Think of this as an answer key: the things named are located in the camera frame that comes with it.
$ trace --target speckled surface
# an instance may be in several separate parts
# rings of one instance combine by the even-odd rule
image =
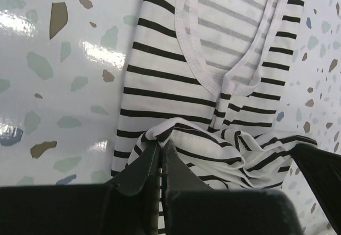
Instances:
[[[110,176],[125,56],[141,0],[0,0],[0,185]],[[340,154],[341,0],[307,0],[275,128]],[[330,228],[293,165],[306,234]]]

